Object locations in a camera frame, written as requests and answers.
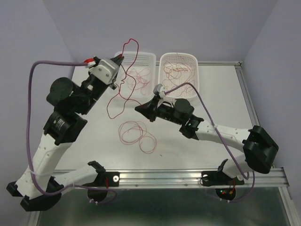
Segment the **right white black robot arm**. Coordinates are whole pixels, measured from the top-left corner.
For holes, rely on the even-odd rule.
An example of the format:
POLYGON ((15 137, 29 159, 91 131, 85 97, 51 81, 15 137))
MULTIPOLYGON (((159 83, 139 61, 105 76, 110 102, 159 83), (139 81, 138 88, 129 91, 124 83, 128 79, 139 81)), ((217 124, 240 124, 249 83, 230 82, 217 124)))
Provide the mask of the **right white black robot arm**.
POLYGON ((207 174, 208 182, 226 184, 238 175, 250 171, 268 174, 279 147, 261 126, 237 129, 211 122, 193 114, 194 107, 186 99, 177 99, 173 104, 154 97, 151 101, 136 106, 135 111, 149 121, 157 118, 180 125, 179 131, 188 139, 211 141, 241 151, 241 155, 222 161, 217 171, 207 174))

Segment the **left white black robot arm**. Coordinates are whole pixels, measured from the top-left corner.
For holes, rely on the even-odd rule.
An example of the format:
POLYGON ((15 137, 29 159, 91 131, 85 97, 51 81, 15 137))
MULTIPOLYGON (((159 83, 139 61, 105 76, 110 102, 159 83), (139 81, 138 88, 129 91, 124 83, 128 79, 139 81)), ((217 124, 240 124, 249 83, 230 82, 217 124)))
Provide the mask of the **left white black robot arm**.
POLYGON ((7 185, 14 197, 21 197, 25 211, 47 211, 61 197, 74 188, 87 189, 90 202, 105 204, 113 201, 118 186, 117 172, 108 173, 96 161, 83 168, 54 176, 54 171, 64 153, 77 140, 87 124, 83 119, 107 88, 115 89, 122 55, 111 59, 93 57, 81 63, 88 70, 88 78, 77 85, 67 77, 56 79, 47 96, 54 110, 44 128, 39 147, 28 155, 28 168, 24 174, 7 185))

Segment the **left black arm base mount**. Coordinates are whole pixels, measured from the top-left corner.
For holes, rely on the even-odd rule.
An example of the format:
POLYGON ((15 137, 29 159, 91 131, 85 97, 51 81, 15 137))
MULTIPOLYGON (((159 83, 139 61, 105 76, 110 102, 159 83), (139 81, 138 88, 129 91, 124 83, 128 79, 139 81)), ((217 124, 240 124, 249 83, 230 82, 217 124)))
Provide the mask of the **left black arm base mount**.
POLYGON ((90 161, 88 163, 89 166, 94 168, 96 172, 96 177, 90 183, 87 183, 86 186, 108 186, 108 187, 118 187, 120 172, 118 171, 107 171, 101 164, 97 161, 90 161))

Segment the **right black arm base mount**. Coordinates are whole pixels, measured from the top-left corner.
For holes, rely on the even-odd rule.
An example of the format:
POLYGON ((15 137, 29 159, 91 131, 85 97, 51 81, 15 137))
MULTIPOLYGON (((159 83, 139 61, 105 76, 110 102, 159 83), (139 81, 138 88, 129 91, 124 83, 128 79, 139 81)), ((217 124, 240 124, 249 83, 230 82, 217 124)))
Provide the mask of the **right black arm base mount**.
POLYGON ((223 167, 228 159, 225 159, 216 171, 202 171, 200 184, 203 186, 233 186, 244 185, 244 180, 239 180, 237 177, 231 178, 223 173, 223 167))

